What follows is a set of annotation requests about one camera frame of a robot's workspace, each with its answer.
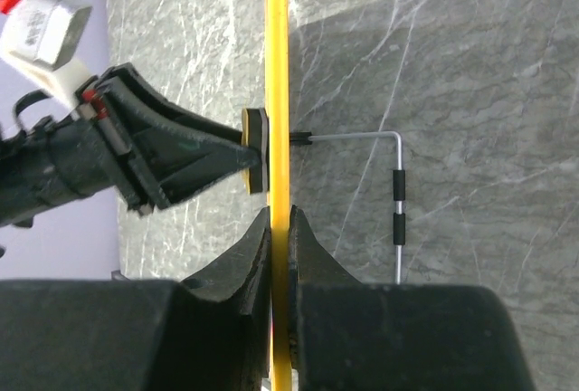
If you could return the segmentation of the yellow bone-shaped eraser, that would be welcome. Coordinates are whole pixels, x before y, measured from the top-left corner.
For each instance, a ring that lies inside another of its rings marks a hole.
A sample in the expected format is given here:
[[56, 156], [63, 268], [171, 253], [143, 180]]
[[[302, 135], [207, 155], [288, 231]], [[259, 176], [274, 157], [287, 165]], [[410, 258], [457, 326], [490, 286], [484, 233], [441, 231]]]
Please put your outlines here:
[[252, 153], [252, 164], [243, 171], [246, 190], [250, 195], [268, 193], [269, 180], [269, 119], [264, 108], [242, 111], [242, 141]]

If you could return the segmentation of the yellow-framed whiteboard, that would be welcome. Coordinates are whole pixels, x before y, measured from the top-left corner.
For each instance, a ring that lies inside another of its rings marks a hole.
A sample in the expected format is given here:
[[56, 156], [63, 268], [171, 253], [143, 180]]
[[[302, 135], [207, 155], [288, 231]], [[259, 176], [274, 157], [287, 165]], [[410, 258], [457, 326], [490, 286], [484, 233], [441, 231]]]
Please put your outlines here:
[[265, 0], [265, 100], [270, 123], [271, 385], [292, 389], [289, 316], [290, 130], [288, 0]]

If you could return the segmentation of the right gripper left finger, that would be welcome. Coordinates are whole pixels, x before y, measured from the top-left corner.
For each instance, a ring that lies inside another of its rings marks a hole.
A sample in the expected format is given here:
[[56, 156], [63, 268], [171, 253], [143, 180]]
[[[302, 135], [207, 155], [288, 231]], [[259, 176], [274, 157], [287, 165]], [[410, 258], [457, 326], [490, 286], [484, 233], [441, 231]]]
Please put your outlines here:
[[4, 390], [258, 390], [268, 373], [270, 213], [182, 281], [1, 284]]

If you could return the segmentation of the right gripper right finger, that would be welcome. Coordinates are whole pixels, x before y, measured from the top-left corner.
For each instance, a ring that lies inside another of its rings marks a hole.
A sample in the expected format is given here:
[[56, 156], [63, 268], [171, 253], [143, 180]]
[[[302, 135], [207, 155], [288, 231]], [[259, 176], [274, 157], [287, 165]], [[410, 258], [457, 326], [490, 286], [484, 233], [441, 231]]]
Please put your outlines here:
[[289, 229], [292, 364], [302, 390], [531, 390], [517, 332], [485, 287], [363, 283]]

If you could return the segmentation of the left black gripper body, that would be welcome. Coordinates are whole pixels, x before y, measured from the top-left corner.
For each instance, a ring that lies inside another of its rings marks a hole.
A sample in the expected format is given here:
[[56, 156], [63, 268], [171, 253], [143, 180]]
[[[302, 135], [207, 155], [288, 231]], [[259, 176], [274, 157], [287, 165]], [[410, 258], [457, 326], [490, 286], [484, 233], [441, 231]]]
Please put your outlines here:
[[19, 131], [1, 139], [1, 225], [30, 228], [37, 215], [110, 187], [129, 209], [147, 215], [149, 199], [128, 171], [128, 148], [89, 103], [60, 121], [46, 116], [24, 127], [20, 113], [47, 98], [32, 91], [17, 101], [13, 115]]

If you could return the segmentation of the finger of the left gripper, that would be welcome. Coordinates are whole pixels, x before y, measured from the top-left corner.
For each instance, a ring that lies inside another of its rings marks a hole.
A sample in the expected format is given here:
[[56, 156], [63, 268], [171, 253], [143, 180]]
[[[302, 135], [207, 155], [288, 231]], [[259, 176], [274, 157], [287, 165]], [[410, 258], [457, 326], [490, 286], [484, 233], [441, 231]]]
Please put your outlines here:
[[130, 63], [98, 78], [97, 104], [152, 209], [182, 204], [252, 164], [239, 130], [170, 102]]

